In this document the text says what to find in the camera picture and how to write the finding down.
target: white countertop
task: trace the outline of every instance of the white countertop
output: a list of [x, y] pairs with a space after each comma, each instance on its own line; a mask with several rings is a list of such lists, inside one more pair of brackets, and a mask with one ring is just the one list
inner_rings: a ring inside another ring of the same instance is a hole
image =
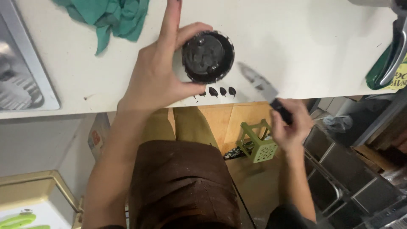
[[[0, 119], [115, 111], [138, 50], [158, 37], [166, 1], [150, 1], [138, 42], [112, 36], [98, 57], [94, 27], [73, 21], [51, 0], [17, 0], [17, 5], [61, 109], [6, 112], [0, 113]], [[390, 44], [395, 19], [390, 9], [359, 7], [347, 0], [206, 0], [199, 5], [185, 0], [181, 26], [196, 21], [212, 25], [234, 43], [235, 62], [257, 69], [280, 97], [305, 99], [394, 92], [372, 91], [364, 77]], [[174, 70], [185, 79], [179, 56], [176, 53]], [[263, 100], [244, 81], [237, 65], [209, 86], [218, 92], [232, 86], [236, 97], [212, 97], [207, 89], [205, 97], [172, 106]]]

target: dark container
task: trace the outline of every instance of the dark container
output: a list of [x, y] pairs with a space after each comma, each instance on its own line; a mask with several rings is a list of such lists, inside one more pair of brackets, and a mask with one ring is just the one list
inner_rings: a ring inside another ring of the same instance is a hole
[[182, 47], [182, 66], [193, 82], [212, 84], [221, 80], [233, 61], [233, 44], [219, 31], [201, 32]]

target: yellow label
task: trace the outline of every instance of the yellow label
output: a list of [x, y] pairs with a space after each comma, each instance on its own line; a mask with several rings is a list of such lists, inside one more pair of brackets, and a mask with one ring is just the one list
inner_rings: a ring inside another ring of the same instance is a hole
[[403, 62], [397, 69], [396, 75], [393, 78], [393, 82], [384, 89], [402, 89], [407, 85], [407, 54], [404, 57]]

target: green plastic stool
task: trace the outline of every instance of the green plastic stool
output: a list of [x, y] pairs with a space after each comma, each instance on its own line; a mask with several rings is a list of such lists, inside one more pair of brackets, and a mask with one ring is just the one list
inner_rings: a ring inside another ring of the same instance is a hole
[[[266, 122], [265, 119], [262, 119], [259, 124], [249, 126], [246, 122], [242, 122], [240, 126], [243, 129], [242, 137], [239, 141], [236, 142], [241, 150], [250, 158], [253, 163], [267, 161], [273, 158], [276, 150], [278, 148], [277, 144], [273, 141], [272, 138], [266, 139], [267, 131], [271, 132], [271, 127]], [[263, 136], [259, 138], [254, 132], [254, 128], [263, 128], [266, 127], [266, 130], [263, 133]], [[252, 143], [244, 144], [246, 134], [249, 136]]]

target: person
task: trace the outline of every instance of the person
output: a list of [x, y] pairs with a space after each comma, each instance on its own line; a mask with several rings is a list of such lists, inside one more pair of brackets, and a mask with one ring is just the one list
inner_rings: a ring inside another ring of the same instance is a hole
[[[127, 198], [131, 228], [242, 227], [232, 178], [205, 117], [197, 107], [174, 108], [174, 136], [168, 110], [162, 109], [205, 91], [204, 85], [181, 82], [172, 70], [175, 50], [195, 34], [212, 30], [200, 22], [179, 29], [181, 7], [181, 0], [168, 0], [158, 40], [139, 51], [89, 178], [85, 229], [125, 228]], [[285, 126], [271, 112], [273, 139], [284, 157], [281, 205], [270, 214], [267, 228], [313, 228], [302, 146], [312, 120], [300, 101], [280, 101], [293, 114], [293, 124]]]

